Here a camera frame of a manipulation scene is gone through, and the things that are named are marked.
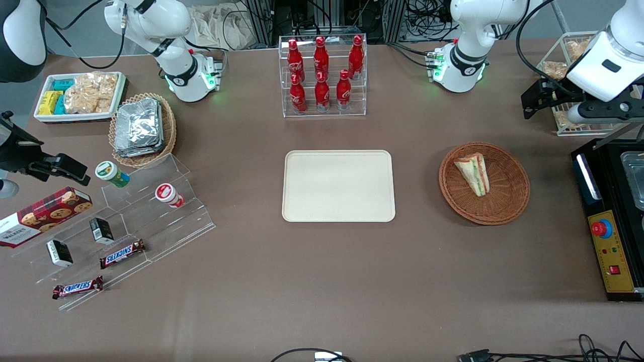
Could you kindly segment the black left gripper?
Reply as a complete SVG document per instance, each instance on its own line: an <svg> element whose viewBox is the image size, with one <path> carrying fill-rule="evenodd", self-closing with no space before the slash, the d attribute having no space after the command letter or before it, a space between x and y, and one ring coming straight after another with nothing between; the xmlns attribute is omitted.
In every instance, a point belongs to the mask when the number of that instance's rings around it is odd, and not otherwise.
<svg viewBox="0 0 644 362"><path fill-rule="evenodd" d="M635 122L643 117L642 84L631 84L618 96L609 101L602 101L589 92L583 91L568 78L548 80L539 78L536 82L539 90L526 90L521 95L523 118L531 119L534 114L548 107L548 97L553 101L581 102L578 115L583 122L598 122L609 119L610 122Z"/></svg>

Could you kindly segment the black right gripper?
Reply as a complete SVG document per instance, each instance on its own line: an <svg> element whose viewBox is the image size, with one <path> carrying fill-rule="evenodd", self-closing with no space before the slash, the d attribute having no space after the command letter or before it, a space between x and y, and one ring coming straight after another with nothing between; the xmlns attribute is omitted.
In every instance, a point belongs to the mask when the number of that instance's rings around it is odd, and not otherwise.
<svg viewBox="0 0 644 362"><path fill-rule="evenodd" d="M42 153L42 142L12 122L14 113L2 113L1 168L11 173L27 174L44 181L50 176L71 179L88 185L88 167L64 153Z"/></svg>

